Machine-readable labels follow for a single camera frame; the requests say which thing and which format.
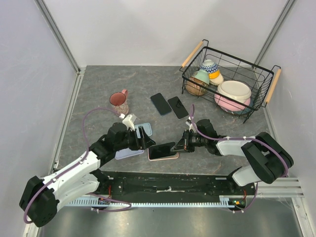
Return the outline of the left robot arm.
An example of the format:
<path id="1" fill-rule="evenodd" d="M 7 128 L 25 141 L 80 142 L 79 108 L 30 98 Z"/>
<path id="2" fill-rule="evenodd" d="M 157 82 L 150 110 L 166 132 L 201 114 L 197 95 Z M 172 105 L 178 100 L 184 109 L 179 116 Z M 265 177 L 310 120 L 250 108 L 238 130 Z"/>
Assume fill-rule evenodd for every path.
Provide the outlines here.
<path id="1" fill-rule="evenodd" d="M 121 122 L 114 123 L 75 161 L 51 175 L 28 180 L 19 202 L 24 222 L 42 227 L 68 202 L 93 192 L 104 194 L 108 181 L 102 177 L 100 167 L 120 150 L 145 150 L 155 144 L 143 127 L 131 129 Z"/>

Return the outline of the dark green phone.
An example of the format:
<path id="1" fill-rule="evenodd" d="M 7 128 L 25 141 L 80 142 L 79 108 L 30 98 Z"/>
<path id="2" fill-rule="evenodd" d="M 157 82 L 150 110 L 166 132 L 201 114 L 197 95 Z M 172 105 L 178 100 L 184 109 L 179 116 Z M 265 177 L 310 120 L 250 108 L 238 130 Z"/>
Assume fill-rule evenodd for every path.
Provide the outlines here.
<path id="1" fill-rule="evenodd" d="M 171 151 L 173 146 L 175 146 L 175 142 L 155 145 L 148 148 L 148 159 L 150 161 L 156 161 L 178 156 L 177 152 Z"/>

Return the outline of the pink phone case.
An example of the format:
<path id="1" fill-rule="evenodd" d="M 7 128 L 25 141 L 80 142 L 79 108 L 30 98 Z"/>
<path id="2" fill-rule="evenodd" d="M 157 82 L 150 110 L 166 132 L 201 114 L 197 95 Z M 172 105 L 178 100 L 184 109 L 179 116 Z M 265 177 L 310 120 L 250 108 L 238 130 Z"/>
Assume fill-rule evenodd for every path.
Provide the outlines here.
<path id="1" fill-rule="evenodd" d="M 173 156 L 166 156 L 166 157 L 162 157 L 162 156 L 148 153 L 148 160 L 149 161 L 161 161 L 161 160 L 177 159 L 178 157 L 179 157 L 179 153 L 176 153 Z"/>

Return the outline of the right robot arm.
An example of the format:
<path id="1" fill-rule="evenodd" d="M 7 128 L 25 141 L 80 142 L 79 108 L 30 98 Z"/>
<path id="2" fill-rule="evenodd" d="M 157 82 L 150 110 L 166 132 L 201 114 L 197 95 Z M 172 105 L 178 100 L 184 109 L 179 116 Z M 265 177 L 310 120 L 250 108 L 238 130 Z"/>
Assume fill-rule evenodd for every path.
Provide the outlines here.
<path id="1" fill-rule="evenodd" d="M 226 182 L 227 191 L 231 194 L 238 194 L 250 183 L 262 181 L 271 184 L 277 178 L 286 176 L 294 165 L 291 155 L 266 132 L 236 138 L 218 135 L 208 119 L 201 119 L 197 123 L 188 119 L 187 125 L 190 128 L 184 131 L 171 151 L 193 153 L 196 147 L 204 147 L 216 156 L 247 159 L 249 165 L 233 171 L 232 179 Z"/>

